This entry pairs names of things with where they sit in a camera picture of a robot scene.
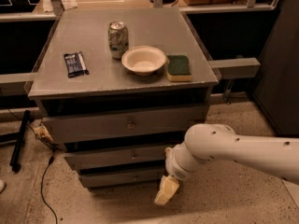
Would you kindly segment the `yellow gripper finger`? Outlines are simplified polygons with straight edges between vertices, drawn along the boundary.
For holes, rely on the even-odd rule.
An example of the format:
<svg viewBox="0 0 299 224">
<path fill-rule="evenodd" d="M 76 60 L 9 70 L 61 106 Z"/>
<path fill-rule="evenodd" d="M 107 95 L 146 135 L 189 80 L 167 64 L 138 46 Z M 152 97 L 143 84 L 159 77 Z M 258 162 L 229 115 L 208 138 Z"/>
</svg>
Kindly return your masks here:
<svg viewBox="0 0 299 224">
<path fill-rule="evenodd" d="M 160 206 L 166 205 L 179 188 L 179 182 L 171 176 L 163 176 L 154 203 Z"/>
</svg>

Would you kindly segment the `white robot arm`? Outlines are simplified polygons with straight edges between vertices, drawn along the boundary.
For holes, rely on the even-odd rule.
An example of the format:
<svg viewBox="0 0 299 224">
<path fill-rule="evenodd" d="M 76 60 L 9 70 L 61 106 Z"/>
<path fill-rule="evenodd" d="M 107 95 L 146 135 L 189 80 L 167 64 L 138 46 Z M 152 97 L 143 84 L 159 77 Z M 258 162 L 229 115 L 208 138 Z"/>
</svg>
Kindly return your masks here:
<svg viewBox="0 0 299 224">
<path fill-rule="evenodd" d="M 165 170 L 154 203 L 166 205 L 179 183 L 210 161 L 229 160 L 299 184 L 299 139 L 240 135 L 223 124 L 196 124 L 182 143 L 165 150 Z"/>
</svg>

